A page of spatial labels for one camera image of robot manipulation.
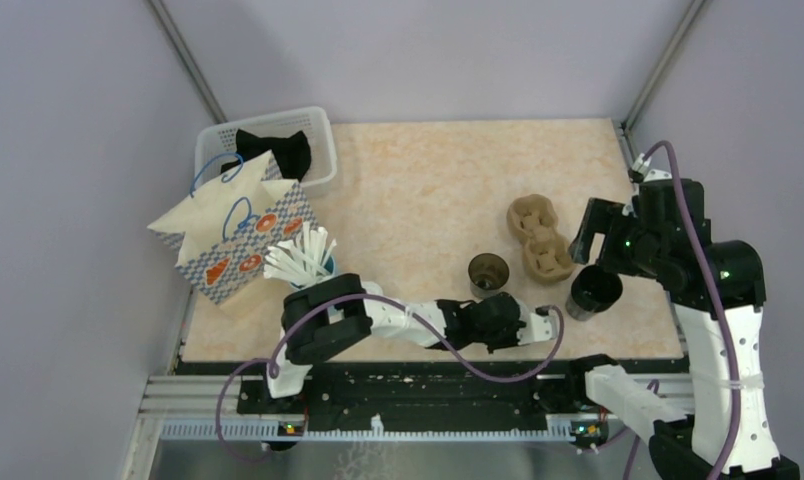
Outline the single dark plastic cup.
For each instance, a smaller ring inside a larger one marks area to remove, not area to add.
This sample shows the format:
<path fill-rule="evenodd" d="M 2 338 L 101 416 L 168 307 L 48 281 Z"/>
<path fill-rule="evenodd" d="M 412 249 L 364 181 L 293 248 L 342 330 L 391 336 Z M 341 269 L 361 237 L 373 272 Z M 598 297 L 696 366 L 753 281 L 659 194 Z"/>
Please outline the single dark plastic cup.
<path fill-rule="evenodd" d="M 480 253 L 470 260 L 467 274 L 472 295 L 484 299 L 504 290 L 510 278 L 510 267 L 499 255 Z"/>

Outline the brown pulp cup carrier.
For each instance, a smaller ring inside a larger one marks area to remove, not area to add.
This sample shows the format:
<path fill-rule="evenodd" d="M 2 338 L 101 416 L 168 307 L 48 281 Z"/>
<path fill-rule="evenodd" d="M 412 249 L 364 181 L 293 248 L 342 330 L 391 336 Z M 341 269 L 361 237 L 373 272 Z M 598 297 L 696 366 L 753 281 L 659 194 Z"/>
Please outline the brown pulp cup carrier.
<path fill-rule="evenodd" d="M 558 231 L 559 217 L 552 201 L 539 194 L 512 201 L 507 226 L 522 246 L 522 265 L 537 283 L 552 285 L 567 280 L 576 265 L 568 254 L 568 242 Z"/>

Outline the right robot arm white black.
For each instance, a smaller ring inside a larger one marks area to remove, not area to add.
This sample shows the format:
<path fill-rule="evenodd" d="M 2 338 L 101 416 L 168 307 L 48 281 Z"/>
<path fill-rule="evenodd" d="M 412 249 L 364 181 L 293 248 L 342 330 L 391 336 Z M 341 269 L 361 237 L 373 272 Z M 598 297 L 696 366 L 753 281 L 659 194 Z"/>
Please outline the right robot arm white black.
<path fill-rule="evenodd" d="M 685 336 L 694 398 L 692 413 L 671 406 L 597 354 L 570 364 L 564 397 L 572 409 L 599 405 L 617 416 L 664 479 L 800 477 L 767 418 L 761 258 L 744 241 L 712 241 L 700 183 L 648 180 L 629 204 L 590 199 L 569 252 L 584 269 L 662 286 Z"/>

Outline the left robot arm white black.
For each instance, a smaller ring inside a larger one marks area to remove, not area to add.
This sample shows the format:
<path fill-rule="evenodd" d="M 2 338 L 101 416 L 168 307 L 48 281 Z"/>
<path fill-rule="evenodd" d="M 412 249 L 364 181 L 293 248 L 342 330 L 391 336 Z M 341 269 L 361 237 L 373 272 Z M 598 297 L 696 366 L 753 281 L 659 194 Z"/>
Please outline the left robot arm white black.
<path fill-rule="evenodd" d="M 481 300 L 404 303 L 373 282 L 343 274 L 295 291 L 282 303 L 281 346 L 272 354 L 261 401 L 275 413 L 297 404 L 311 368 L 360 341 L 407 341 L 432 350 L 481 344 L 488 352 L 550 338 L 548 321 L 507 293 Z"/>

